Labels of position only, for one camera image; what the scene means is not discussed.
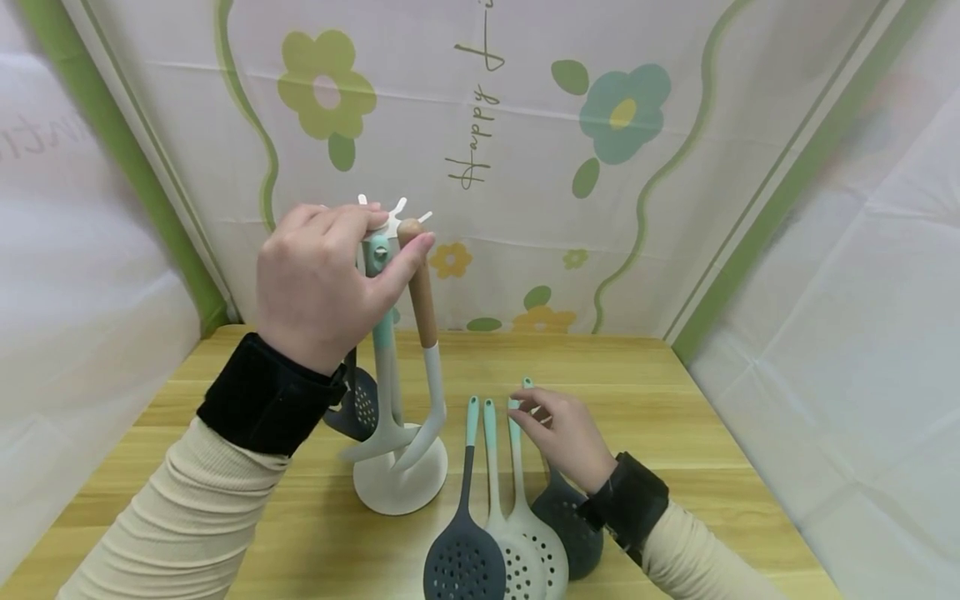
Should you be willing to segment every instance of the dark gray slotted spoon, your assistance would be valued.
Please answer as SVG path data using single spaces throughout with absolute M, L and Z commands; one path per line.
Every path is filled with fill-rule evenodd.
M 379 419 L 376 381 L 357 367 L 356 348 L 347 355 L 347 393 L 338 410 L 324 413 L 324 423 L 330 429 L 357 442 L 365 442 L 373 435 Z
M 533 380 L 524 377 L 523 387 L 534 387 Z M 587 501 L 587 497 L 566 483 L 564 476 L 545 458 L 543 461 L 550 472 L 549 480 L 543 492 L 530 505 L 530 510 L 557 532 L 570 565 L 569 580 L 577 581 L 587 577 L 600 564 L 603 532 L 593 531 L 577 515 L 577 508 Z
M 480 400 L 467 407 L 467 450 L 460 506 L 450 524 L 433 540 L 423 565 L 426 600 L 503 600 L 507 567 L 500 546 L 470 517 L 470 477 L 476 449 Z

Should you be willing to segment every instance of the flower leaf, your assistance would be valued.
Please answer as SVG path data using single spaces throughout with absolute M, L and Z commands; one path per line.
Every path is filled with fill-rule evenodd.
M 536 308 L 537 306 L 543 306 L 550 302 L 550 296 L 553 295 L 553 292 L 549 287 L 545 285 L 538 285 L 534 289 L 527 292 L 526 297 L 523 299 L 523 306 L 530 310 L 531 308 Z
M 587 68 L 578 60 L 557 60 L 550 66 L 553 81 L 560 89 L 574 96 L 583 96 L 590 87 Z
M 584 164 L 577 169 L 577 174 L 573 176 L 573 195 L 580 200 L 586 198 L 593 191 L 593 186 L 597 184 L 600 177 L 600 161 L 588 158 Z
M 467 331 L 496 331 L 503 323 L 493 317 L 480 317 L 467 323 Z
M 330 153 L 330 162 L 338 171 L 350 170 L 356 158 L 356 146 L 352 139 L 334 133 L 326 142 L 326 148 Z

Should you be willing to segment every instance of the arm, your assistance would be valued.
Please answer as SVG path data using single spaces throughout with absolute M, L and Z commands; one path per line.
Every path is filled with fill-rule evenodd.
M 241 341 L 59 600 L 226 596 L 291 457 L 346 391 L 341 361 L 433 245 L 418 236 L 380 276 L 360 275 L 356 248 L 386 223 L 379 208 L 300 205 L 278 224 L 257 260 L 258 334 Z
M 578 509 L 606 526 L 650 580 L 675 600 L 776 600 L 783 596 L 668 499 L 666 485 L 627 454 L 613 458 L 583 402 L 541 388 L 518 390 L 510 412 L 547 461 L 589 496 Z

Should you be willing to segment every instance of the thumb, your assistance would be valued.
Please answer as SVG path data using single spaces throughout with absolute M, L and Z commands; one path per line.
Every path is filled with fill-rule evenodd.
M 545 446 L 553 435 L 553 432 L 544 427 L 543 423 L 538 421 L 537 418 L 530 413 L 512 408 L 507 411 L 507 415 L 520 426 L 523 433 L 527 434 L 527 437 L 530 438 L 531 442 L 534 443 L 540 452 L 546 454 L 546 452 L 544 452 Z
M 377 308 L 389 310 L 403 294 L 414 273 L 426 263 L 426 255 L 434 242 L 433 232 L 421 233 L 400 250 L 383 273 L 371 281 L 373 301 Z

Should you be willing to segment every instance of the round white base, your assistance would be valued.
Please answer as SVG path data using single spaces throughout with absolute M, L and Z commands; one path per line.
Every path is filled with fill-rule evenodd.
M 406 427 L 416 427 L 406 423 Z M 446 481 L 446 446 L 437 438 L 414 465 L 404 471 L 391 468 L 394 452 L 353 465 L 353 488 L 367 508 L 381 515 L 409 515 L 430 503 Z

